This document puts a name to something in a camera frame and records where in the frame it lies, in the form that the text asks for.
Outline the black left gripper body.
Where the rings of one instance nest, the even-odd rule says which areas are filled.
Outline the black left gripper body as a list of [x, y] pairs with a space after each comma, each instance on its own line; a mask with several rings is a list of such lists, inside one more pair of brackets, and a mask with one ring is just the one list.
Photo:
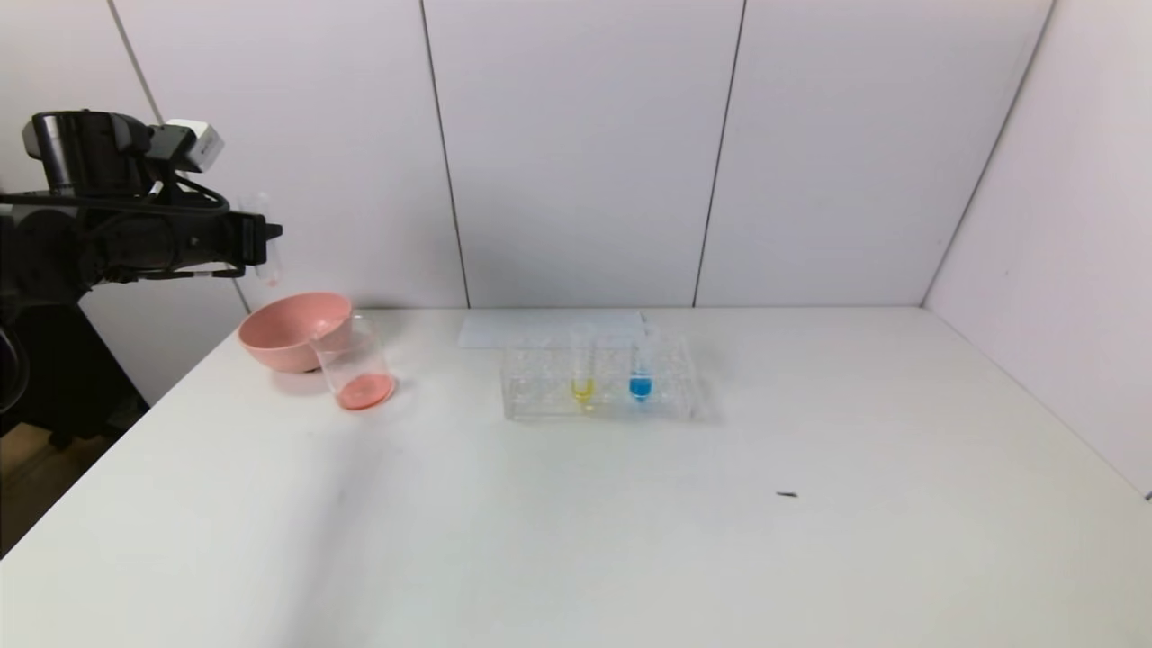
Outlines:
[[267, 220], [263, 214], [174, 216], [172, 231], [175, 268], [210, 263], [243, 268], [267, 262]]

